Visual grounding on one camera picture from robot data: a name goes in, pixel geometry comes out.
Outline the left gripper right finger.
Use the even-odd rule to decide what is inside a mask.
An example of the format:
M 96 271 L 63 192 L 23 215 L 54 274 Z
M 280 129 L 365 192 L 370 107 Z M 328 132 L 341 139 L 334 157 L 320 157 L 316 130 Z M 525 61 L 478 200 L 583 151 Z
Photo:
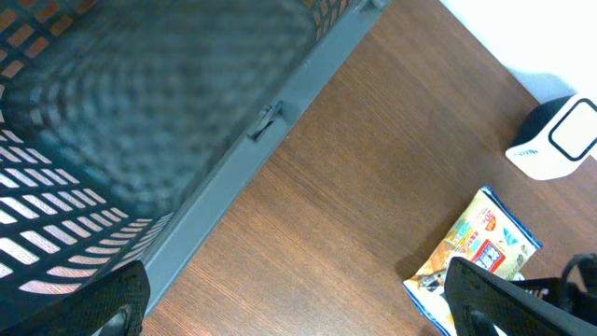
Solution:
M 585 291 L 575 267 L 569 275 Z M 594 335 L 596 321 L 585 322 L 539 300 L 523 289 L 463 259 L 451 260 L 446 300 L 458 335 Z

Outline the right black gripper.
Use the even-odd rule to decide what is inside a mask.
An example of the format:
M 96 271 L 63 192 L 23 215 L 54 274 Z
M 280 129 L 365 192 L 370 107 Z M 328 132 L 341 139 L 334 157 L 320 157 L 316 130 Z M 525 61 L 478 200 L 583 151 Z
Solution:
M 579 270 L 585 291 L 568 280 L 575 267 Z M 596 321 L 595 254 L 574 255 L 563 268 L 560 277 L 512 281 L 512 284 L 585 322 Z

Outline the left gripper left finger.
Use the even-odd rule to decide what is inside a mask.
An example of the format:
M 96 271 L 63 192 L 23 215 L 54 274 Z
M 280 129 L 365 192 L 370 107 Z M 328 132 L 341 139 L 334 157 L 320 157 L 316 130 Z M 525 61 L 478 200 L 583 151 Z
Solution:
M 1 314 L 3 335 L 138 335 L 150 297 L 143 263 L 130 262 L 43 308 L 12 306 Z

